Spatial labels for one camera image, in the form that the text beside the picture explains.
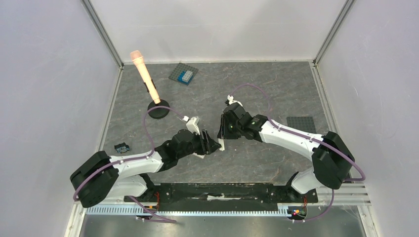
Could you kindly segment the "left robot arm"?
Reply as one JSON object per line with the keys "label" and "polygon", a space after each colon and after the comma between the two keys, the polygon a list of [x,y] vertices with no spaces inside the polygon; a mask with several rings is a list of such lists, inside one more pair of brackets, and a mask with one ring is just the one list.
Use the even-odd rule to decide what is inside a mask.
{"label": "left robot arm", "polygon": [[109,156],[105,151],[98,151],[70,176],[75,189],[73,199],[85,208],[119,196],[150,201],[155,195],[150,173],[171,169],[186,156],[204,157],[220,148],[223,145],[206,130],[196,133],[182,129],[170,140],[142,154]]}

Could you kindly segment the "blue lego brick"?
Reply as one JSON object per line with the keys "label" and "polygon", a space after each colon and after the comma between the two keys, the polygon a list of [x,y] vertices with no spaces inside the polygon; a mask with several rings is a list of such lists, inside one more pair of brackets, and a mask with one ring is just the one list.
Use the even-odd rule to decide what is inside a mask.
{"label": "blue lego brick", "polygon": [[179,74],[177,81],[182,84],[189,85],[193,77],[194,73],[192,71],[182,71]]}

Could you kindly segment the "dark grey lego baseplate right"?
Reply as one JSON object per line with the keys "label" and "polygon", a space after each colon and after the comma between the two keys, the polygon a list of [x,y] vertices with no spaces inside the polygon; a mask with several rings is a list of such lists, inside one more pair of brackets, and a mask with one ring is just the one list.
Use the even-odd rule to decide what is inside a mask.
{"label": "dark grey lego baseplate right", "polygon": [[313,117],[286,117],[287,126],[308,133],[317,133]]}

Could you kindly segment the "small black blue object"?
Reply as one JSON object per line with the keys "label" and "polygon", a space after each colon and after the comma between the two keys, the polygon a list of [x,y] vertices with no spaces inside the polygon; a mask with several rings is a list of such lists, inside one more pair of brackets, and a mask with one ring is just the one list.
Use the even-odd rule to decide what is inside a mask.
{"label": "small black blue object", "polygon": [[126,143],[120,143],[115,145],[114,149],[118,154],[123,154],[130,151],[130,146]]}

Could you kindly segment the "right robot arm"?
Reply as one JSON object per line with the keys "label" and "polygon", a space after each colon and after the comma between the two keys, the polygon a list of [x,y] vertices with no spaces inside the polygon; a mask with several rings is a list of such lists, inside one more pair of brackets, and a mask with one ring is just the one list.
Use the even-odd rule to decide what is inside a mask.
{"label": "right robot arm", "polygon": [[251,116],[238,102],[224,109],[217,137],[221,142],[245,137],[289,149],[309,159],[312,167],[297,172],[287,183],[285,194],[291,201],[299,201],[310,190],[321,186],[338,190],[355,162],[338,134],[303,132],[264,115]]}

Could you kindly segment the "white remote control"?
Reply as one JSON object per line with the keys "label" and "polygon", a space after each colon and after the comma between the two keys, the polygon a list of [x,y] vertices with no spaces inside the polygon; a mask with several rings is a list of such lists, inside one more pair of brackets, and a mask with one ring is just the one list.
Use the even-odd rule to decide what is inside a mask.
{"label": "white remote control", "polygon": [[193,155],[196,156],[196,157],[198,157],[198,158],[201,158],[201,159],[204,159],[205,156],[206,156],[206,155],[199,155],[197,153],[193,153]]}

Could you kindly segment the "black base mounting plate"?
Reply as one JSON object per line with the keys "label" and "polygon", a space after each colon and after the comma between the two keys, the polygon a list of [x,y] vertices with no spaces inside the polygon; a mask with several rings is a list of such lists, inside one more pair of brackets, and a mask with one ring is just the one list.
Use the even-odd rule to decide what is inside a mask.
{"label": "black base mounting plate", "polygon": [[279,203],[317,203],[315,189],[306,194],[281,183],[160,183],[136,198],[155,202],[159,211],[275,211]]}

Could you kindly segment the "black round microphone stand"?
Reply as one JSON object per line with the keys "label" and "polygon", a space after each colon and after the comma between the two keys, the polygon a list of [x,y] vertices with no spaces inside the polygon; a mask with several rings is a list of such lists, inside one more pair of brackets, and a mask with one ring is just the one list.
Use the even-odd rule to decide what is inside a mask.
{"label": "black round microphone stand", "polygon": [[153,119],[162,119],[169,114],[169,103],[166,100],[160,100],[160,103],[156,104],[152,101],[148,107],[148,115]]}

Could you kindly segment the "grey lego baseplate far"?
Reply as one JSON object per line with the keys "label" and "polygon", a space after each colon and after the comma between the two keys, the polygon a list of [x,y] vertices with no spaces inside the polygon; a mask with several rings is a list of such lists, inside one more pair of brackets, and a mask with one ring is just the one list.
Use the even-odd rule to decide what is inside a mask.
{"label": "grey lego baseplate far", "polygon": [[189,85],[198,71],[195,67],[178,63],[168,78],[181,84]]}

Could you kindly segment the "white battery cover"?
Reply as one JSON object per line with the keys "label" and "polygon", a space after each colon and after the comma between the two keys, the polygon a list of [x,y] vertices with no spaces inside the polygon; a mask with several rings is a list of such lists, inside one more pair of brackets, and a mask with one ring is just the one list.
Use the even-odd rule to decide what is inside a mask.
{"label": "white battery cover", "polygon": [[220,144],[220,151],[224,151],[225,150],[225,144],[224,144],[224,139],[218,139],[218,143]]}

